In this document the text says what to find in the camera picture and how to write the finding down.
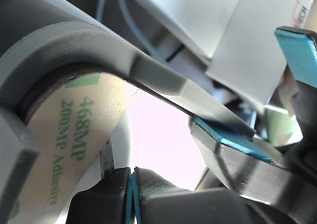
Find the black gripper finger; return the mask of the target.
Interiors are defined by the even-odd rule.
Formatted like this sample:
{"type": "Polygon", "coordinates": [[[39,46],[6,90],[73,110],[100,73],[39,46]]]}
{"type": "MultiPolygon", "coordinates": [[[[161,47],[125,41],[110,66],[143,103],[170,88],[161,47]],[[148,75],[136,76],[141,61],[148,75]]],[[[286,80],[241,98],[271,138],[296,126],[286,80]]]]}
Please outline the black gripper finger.
{"type": "Polygon", "coordinates": [[[179,188],[154,171],[136,167],[132,178],[139,224],[292,224],[280,211],[241,198],[225,187],[179,188]]]}

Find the dark second gripper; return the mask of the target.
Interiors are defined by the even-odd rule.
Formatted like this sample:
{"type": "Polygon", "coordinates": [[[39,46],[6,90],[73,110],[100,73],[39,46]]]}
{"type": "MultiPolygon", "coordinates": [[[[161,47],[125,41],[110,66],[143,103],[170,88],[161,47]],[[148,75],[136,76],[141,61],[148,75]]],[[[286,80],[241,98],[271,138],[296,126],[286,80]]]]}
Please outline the dark second gripper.
{"type": "Polygon", "coordinates": [[[277,148],[287,162],[280,168],[245,137],[212,128],[199,117],[191,134],[207,167],[240,196],[273,206],[299,224],[317,222],[317,148],[304,141],[277,148]]]}

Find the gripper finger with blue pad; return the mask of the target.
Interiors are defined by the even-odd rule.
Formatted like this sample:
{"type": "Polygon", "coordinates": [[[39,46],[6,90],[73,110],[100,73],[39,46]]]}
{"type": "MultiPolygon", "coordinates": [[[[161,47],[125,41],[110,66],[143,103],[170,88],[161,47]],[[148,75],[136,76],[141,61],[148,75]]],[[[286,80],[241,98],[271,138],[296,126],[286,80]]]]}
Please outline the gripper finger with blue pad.
{"type": "Polygon", "coordinates": [[[278,27],[275,37],[296,81],[291,104],[306,142],[317,144],[317,33],[289,26],[278,27]]]}

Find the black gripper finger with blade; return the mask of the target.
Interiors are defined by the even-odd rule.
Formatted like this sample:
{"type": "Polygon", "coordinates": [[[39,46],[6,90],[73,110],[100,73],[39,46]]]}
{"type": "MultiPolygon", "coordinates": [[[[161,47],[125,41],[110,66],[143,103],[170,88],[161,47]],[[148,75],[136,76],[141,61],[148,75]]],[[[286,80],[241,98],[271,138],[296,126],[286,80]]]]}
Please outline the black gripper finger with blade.
{"type": "Polygon", "coordinates": [[[114,168],[111,140],[100,153],[101,180],[71,200],[67,224],[130,224],[133,222],[130,168],[114,168]]]}

